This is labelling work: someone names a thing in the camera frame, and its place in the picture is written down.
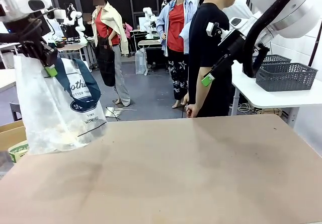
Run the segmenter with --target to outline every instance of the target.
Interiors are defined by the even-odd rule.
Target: black chair
[[[21,115],[20,105],[15,103],[10,103],[11,113],[14,121],[19,121],[22,118],[18,118],[17,113]]]

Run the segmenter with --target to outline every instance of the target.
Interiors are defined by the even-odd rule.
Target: light blue shirt
[[[160,35],[160,41],[162,45],[162,50],[165,52],[165,56],[168,56],[168,29],[169,29],[169,13],[175,7],[177,0],[171,0],[161,11],[159,17],[156,21],[156,30]],[[180,37],[184,40],[184,53],[189,54],[189,29],[190,23],[197,11],[197,5],[195,5],[191,0],[184,0],[184,14],[185,14],[185,24],[182,32],[180,33]],[[162,34],[165,33],[167,38],[166,40],[162,39]]]

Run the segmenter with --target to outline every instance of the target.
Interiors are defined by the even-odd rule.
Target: black patterned pants
[[[188,58],[183,52],[168,48],[169,71],[173,82],[173,92],[176,100],[181,100],[188,92]]]

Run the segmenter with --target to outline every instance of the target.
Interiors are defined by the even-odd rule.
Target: blue bag handle
[[[65,70],[65,67],[64,67],[64,64],[63,64],[61,58],[57,58],[57,61],[55,63],[55,68],[58,73],[56,75],[56,79],[62,85],[62,87],[64,87],[64,89],[69,93],[70,97],[72,97],[78,105],[80,105],[81,107],[84,107],[84,108],[92,108],[93,106],[95,106],[97,104],[97,102],[99,101],[99,99],[101,97],[100,88],[97,85],[97,82],[93,78],[90,71],[87,69],[84,62],[79,59],[73,59],[73,61],[77,64],[77,66],[83,76],[83,79],[86,83],[86,86],[90,91],[90,94],[92,96],[91,100],[88,101],[88,98],[87,98],[87,100],[77,99],[72,95],[72,92],[70,89],[70,81],[67,77],[66,70]]]

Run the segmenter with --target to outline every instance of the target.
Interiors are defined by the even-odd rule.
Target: gray floor
[[[169,73],[161,69],[148,76],[135,75],[133,61],[124,62],[122,70],[132,98],[132,105],[126,109],[136,110],[122,112],[120,116],[122,121],[181,118],[182,109],[171,108],[175,101]],[[102,107],[114,107],[112,100],[116,99],[117,95],[113,88],[104,85],[99,71],[94,71],[92,74],[102,92],[100,99]],[[9,102],[18,103],[16,87],[0,93],[0,125],[13,122]]]

